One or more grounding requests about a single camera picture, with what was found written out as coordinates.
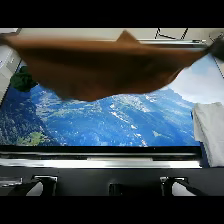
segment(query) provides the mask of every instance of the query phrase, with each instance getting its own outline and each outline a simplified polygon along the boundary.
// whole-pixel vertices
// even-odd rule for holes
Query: display screen
[[[197,102],[224,102],[223,77],[210,55],[149,94],[63,102],[40,85],[28,93],[10,86],[0,109],[0,144],[199,146],[191,116]]]

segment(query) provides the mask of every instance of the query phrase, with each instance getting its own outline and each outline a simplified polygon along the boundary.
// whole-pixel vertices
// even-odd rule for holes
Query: brown cloth
[[[140,44],[127,31],[116,42],[16,36],[1,42],[18,52],[33,80],[62,99],[84,101],[160,89],[206,54]]]

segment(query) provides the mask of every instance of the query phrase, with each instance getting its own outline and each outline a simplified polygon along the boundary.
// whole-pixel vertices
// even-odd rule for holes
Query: crumpled white fabric
[[[224,166],[224,107],[221,103],[195,104],[194,138],[204,143],[211,167]]]

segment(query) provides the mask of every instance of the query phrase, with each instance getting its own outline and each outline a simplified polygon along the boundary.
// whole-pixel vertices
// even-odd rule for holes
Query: orange-brown object
[[[140,44],[127,31],[116,42],[4,37],[39,84],[62,99],[94,101],[123,93],[149,93],[172,82],[205,51]]]

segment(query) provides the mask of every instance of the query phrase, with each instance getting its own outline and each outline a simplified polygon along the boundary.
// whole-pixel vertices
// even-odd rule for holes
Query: white cloth
[[[194,138],[204,143],[211,167],[224,166],[224,107],[221,103],[195,104]]]

